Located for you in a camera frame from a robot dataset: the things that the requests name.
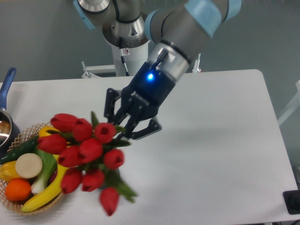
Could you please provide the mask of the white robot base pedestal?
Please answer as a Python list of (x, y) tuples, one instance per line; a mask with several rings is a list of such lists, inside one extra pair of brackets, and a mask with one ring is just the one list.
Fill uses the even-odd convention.
[(135, 48), (111, 45), (116, 76), (127, 76), (125, 68), (129, 76), (134, 76), (148, 58), (148, 46), (149, 42)]

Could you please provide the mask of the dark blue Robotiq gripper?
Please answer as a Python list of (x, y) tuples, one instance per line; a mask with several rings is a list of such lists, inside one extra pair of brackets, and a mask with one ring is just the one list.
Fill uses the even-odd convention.
[[(138, 122), (129, 119), (125, 131), (121, 132), (121, 140), (140, 140), (156, 132), (162, 127), (157, 120), (158, 109), (174, 88), (175, 83), (160, 70), (155, 70), (145, 62), (132, 81), (123, 90), (108, 88), (106, 92), (104, 117), (112, 124), (121, 124), (129, 115), (136, 115), (137, 121), (150, 119), (148, 126), (134, 131)], [(115, 103), (121, 100), (119, 110), (114, 113)]]

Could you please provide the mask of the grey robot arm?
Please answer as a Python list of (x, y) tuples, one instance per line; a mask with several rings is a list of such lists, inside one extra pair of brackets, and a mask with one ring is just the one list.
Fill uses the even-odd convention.
[(119, 48), (156, 44), (147, 60), (122, 90), (108, 89), (104, 116), (114, 125), (127, 119), (120, 140), (141, 139), (161, 129), (158, 109), (219, 25), (240, 11), (240, 0), (186, 0), (149, 15), (139, 0), (75, 0), (80, 18), (89, 28)]

